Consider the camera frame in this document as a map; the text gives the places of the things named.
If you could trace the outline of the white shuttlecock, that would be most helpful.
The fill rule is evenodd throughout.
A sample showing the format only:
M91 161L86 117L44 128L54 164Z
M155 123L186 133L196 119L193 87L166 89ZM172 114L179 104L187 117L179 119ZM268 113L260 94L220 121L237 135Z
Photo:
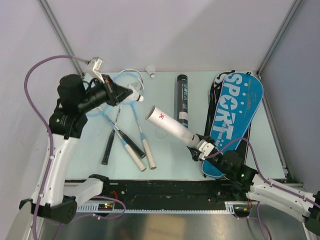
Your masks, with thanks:
M156 66L155 65L148 65L145 68L145 71L149 74L149 76L153 79L155 78Z
M129 102L143 102L143 87L140 84L129 84L129 89L132 90L132 94L127 98Z

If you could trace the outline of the black shuttlecock tube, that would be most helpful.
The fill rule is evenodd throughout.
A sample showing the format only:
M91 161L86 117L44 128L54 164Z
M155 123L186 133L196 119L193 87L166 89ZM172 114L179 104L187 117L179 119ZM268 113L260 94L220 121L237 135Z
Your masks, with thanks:
M188 77L185 74L176 78L175 110L176 120L188 128Z

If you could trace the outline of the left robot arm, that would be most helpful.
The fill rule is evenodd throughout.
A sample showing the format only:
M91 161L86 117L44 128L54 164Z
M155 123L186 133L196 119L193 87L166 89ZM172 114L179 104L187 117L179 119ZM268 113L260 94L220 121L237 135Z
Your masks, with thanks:
M82 77L62 77L57 87L59 98L48 125L48 147L40 179L31 198L20 202L22 208L31 203L34 216L68 224L78 206L92 198L107 199L111 194L109 178L92 174L69 194L64 185L70 159L88 119L86 113L102 104L117 106L134 93L132 88L116 84L109 75L95 86L85 87Z

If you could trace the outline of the blue racket bag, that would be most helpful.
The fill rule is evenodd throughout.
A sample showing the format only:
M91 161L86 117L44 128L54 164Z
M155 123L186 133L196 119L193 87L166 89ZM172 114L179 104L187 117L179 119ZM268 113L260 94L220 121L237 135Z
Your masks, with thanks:
M236 150L239 142L243 141L238 140L228 146L234 139L249 139L251 122L263 95L263 86L251 71L236 71L224 78L211 131L207 135L215 141L218 149L224 149L223 153Z

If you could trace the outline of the white shuttlecock tube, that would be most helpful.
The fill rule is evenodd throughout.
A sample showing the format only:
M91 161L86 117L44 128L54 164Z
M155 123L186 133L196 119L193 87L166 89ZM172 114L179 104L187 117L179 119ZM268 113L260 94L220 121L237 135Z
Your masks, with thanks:
M153 105L146 113L145 119L181 140L186 146L195 149L200 143L199 137L170 115Z

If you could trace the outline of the blue racket white grip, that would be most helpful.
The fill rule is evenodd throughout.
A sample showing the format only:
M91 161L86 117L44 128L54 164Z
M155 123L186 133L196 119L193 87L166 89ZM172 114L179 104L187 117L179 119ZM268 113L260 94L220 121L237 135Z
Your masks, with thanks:
M122 71L119 72L114 80L116 83L122 85L123 87L129 88L129 84L138 84L141 85L143 87L143 92L142 95L144 95L144 83L143 83L143 77L141 75L141 73L139 71L136 71L137 73L134 73L133 69L127 69L126 71ZM132 108L133 111L133 115L135 118L135 121L137 123L138 129L140 131L140 136L141 136L141 142L142 142L142 146L144 149L144 152L146 153L146 157L147 157L147 161L148 161L148 165L149 168L151 170L154 170L157 168L156 162L154 160L154 157L152 155L149 143L147 141L147 137L142 129L139 117L138 117L138 113L135 107L135 102L138 101L131 101L131 102L123 102L124 104L129 104Z

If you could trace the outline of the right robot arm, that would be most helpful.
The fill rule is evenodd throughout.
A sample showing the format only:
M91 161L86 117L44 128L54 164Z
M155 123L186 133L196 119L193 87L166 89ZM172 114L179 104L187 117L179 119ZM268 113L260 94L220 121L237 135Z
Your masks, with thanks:
M320 234L320 195L263 176L257 168L244 164L235 150L223 153L209 136L192 134L187 144L194 161L208 161L228 178L232 197L245 197L269 205L304 223L307 230Z

